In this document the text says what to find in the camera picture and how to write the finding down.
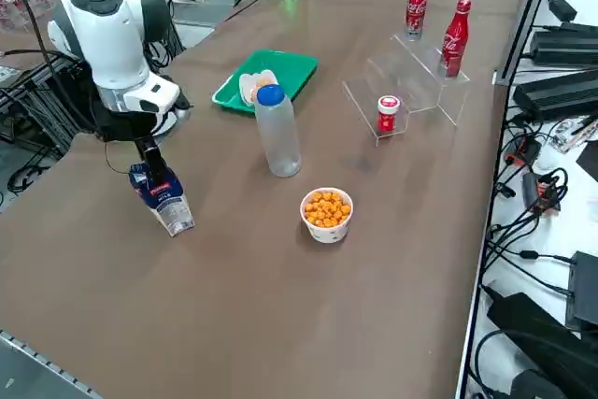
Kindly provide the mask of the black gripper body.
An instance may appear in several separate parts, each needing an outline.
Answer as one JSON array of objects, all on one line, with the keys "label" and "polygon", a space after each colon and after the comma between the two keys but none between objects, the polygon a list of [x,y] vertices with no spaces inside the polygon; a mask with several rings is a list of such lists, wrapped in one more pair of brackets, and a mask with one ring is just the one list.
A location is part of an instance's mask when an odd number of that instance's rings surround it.
[{"label": "black gripper body", "polygon": [[95,135],[105,142],[133,142],[149,138],[159,120],[148,113],[116,113],[105,108],[93,110]]}]

